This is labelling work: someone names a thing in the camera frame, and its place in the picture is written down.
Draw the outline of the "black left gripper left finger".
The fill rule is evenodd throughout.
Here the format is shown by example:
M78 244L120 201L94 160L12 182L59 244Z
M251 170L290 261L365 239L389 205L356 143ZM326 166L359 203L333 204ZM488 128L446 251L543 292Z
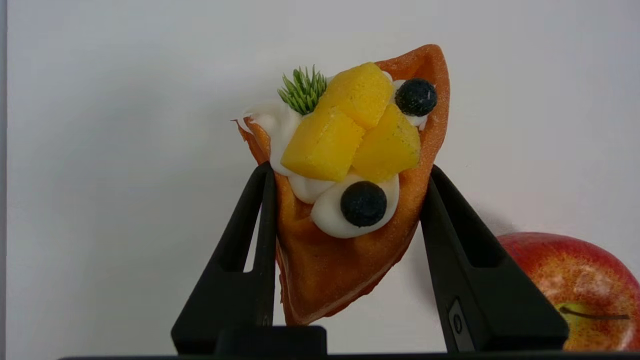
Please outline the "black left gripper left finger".
M274 326L277 189L250 175L208 264L171 329L182 357L325 357L321 326Z

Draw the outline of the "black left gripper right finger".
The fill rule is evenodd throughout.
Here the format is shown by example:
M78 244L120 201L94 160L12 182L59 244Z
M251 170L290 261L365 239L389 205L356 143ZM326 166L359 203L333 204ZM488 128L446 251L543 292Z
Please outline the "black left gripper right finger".
M438 166L420 223L448 353L562 350L567 322Z

